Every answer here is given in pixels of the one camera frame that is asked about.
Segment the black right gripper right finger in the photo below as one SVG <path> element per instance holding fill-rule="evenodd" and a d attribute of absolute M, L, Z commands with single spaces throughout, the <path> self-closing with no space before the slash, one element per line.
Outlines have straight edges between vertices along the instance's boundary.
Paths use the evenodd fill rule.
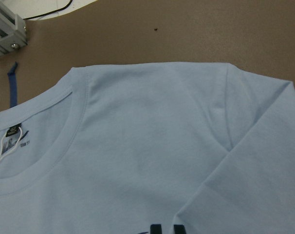
<path fill-rule="evenodd" d="M 173 233 L 186 234 L 185 221 L 179 218 L 173 220 Z"/>

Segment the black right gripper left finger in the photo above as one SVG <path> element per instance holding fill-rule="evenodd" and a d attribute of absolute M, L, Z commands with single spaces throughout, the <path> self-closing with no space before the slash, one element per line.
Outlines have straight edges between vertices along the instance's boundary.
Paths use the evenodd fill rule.
<path fill-rule="evenodd" d="M 151 222 L 149 227 L 150 234 L 162 234 L 162 220 L 155 219 Z"/>

